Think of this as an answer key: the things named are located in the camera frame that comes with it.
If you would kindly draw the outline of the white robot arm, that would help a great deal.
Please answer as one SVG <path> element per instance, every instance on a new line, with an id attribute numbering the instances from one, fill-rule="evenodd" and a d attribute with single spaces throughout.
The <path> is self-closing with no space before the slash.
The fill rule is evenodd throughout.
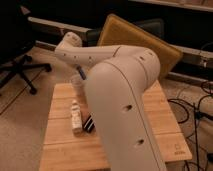
<path id="1" fill-rule="evenodd" d="M 68 65 L 90 68 L 84 91 L 111 171 L 167 171 L 142 100 L 160 72 L 155 52 L 131 45 L 84 47 L 68 32 L 55 53 Z"/>

